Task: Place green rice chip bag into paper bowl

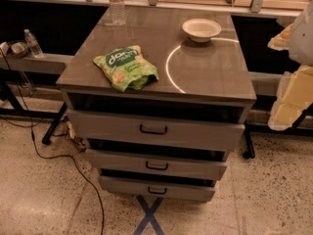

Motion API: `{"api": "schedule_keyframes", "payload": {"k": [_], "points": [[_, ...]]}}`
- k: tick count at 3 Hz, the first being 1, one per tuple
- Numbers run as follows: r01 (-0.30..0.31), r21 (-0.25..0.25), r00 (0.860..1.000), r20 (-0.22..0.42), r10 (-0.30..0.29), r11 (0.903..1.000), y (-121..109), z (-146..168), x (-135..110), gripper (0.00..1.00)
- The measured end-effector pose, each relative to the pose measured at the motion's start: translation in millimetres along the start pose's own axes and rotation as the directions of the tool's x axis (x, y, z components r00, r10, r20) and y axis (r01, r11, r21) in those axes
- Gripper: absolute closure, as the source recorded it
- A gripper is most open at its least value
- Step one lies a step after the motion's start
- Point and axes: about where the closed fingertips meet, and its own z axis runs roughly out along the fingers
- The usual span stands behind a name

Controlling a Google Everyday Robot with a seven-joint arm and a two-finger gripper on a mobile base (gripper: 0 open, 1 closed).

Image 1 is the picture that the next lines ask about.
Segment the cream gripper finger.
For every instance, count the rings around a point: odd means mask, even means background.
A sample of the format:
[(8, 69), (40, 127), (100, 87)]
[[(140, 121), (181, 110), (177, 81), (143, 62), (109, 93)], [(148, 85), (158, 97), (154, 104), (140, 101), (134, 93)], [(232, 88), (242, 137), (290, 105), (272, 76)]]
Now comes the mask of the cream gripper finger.
[(272, 37), (268, 42), (268, 47), (273, 50), (283, 51), (290, 48), (290, 36), (291, 36), (292, 23), (285, 27), (279, 34)]
[(279, 83), (268, 126), (284, 131), (295, 123), (313, 103), (313, 68), (300, 66), (295, 72), (286, 71)]

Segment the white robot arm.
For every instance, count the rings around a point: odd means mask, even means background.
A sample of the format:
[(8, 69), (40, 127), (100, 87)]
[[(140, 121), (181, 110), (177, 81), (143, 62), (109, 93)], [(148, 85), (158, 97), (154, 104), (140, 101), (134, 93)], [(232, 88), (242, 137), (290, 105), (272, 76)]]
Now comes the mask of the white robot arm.
[(284, 131), (313, 104), (313, 1), (269, 41), (268, 47), (288, 50), (290, 59), (300, 64), (297, 71), (284, 72), (268, 120), (272, 130)]

